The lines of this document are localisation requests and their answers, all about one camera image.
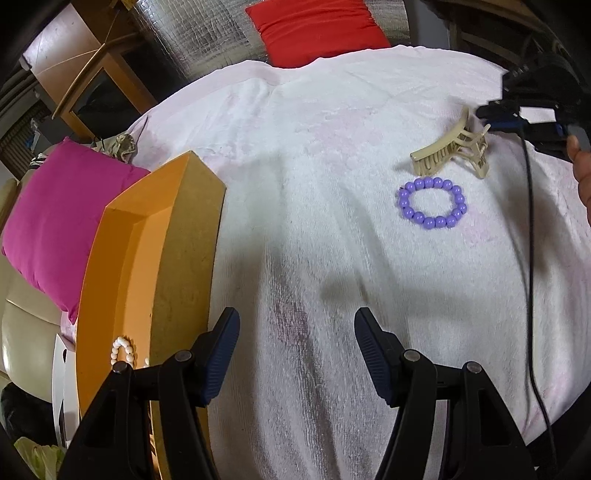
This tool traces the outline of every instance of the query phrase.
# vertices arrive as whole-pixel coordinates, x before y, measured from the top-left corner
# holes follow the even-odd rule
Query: orange tray
[[[187,152],[107,205],[80,299],[76,376],[82,415],[111,370],[118,336],[130,339],[134,367],[141,368],[145,358],[161,364],[207,331],[225,190],[199,157]],[[155,416],[157,403],[152,422],[158,451]],[[207,435],[206,414],[200,420]],[[158,460],[162,470],[160,455]]]

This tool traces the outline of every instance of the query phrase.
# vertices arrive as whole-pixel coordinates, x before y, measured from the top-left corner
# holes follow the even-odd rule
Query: purple bead bracelet
[[[410,206],[410,196],[413,192],[422,189],[443,189],[448,191],[452,194],[456,207],[446,217],[425,217],[423,212],[415,212]],[[462,194],[462,187],[454,185],[451,180],[442,180],[439,177],[434,179],[423,177],[422,179],[416,179],[414,182],[406,182],[404,187],[400,187],[398,191],[398,206],[402,209],[402,215],[405,218],[422,225],[425,230],[444,227],[454,228],[468,211],[466,198]]]

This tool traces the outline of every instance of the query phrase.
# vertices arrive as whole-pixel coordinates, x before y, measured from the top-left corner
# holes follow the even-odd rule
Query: bed
[[[376,395],[357,347],[361,306],[435,363],[480,362],[525,441],[544,431],[527,377],[518,138],[488,135],[484,180],[463,162],[442,170],[466,195],[458,227],[424,231],[396,207],[397,189],[414,178],[409,153],[442,136],[463,105],[500,98],[502,73],[467,54],[403,46],[293,70],[245,61],[130,127],[135,165],[154,170],[193,150],[228,188],[210,325],[233,306],[242,328],[209,407],[222,479],[373,478],[396,411]],[[556,420],[591,381],[591,228],[571,165],[530,155],[534,367]],[[438,215],[449,208],[438,194],[415,201]],[[444,417],[438,404],[426,479],[437,478]]]

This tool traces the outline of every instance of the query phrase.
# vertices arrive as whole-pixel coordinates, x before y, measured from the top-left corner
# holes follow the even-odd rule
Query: beige leather chair
[[[20,184],[8,180],[0,189],[0,229],[18,193],[34,171]],[[0,390],[9,381],[24,391],[51,402],[51,370],[61,311],[43,293],[31,287],[0,254]]]

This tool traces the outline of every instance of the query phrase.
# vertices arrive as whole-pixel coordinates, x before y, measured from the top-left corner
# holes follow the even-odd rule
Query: magenta cushion
[[[66,138],[19,195],[4,227],[2,253],[33,287],[68,312],[70,322],[78,316],[84,272],[105,207],[148,173]]]

